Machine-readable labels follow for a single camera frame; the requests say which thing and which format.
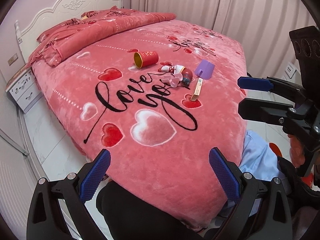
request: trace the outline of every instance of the blue textured pad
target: blue textured pad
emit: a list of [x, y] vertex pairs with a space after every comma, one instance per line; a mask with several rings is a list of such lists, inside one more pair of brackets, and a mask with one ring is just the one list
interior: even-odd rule
[[111, 163], [111, 155], [105, 150], [80, 185], [80, 200], [84, 204], [93, 198], [103, 176]]
[[273, 84], [268, 79], [262, 78], [250, 78], [240, 77], [238, 79], [238, 86], [242, 89], [259, 90], [259, 91], [270, 91], [273, 89]]
[[210, 150], [209, 163], [228, 199], [233, 200], [237, 204], [240, 199], [240, 185], [215, 149]]

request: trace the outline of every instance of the headboard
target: headboard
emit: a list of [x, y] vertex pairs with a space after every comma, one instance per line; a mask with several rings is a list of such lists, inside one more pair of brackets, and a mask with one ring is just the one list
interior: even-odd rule
[[24, 61], [28, 61], [39, 45], [36, 39], [45, 30], [71, 18], [80, 19], [84, 12], [106, 10], [114, 5], [122, 8], [122, 0], [57, 0], [52, 8], [39, 11], [23, 31], [20, 31], [19, 21], [16, 20], [14, 25]]

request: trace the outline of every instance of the white nightstand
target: white nightstand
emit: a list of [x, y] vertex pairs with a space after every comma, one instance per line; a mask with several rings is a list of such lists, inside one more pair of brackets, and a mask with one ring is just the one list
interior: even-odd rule
[[6, 92], [9, 92], [24, 113], [42, 97], [41, 91], [36, 85], [36, 79], [31, 67], [22, 67], [9, 80]]

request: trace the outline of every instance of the beige curtain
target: beige curtain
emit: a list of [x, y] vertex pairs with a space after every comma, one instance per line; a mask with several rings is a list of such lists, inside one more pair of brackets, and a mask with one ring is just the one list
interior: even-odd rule
[[239, 41], [255, 77], [280, 78], [288, 62], [299, 67], [289, 31], [315, 25], [300, 0], [132, 0], [132, 8], [173, 12]]

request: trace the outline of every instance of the drawer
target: drawer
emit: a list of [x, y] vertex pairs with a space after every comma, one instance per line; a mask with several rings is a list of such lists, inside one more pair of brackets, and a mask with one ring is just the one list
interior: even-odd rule
[[33, 83], [17, 100], [17, 103], [22, 110], [25, 110], [40, 93], [41, 91], [38, 90], [36, 83]]
[[35, 82], [35, 77], [31, 71], [27, 71], [15, 85], [10, 89], [10, 93], [14, 100], [18, 100], [22, 94]]

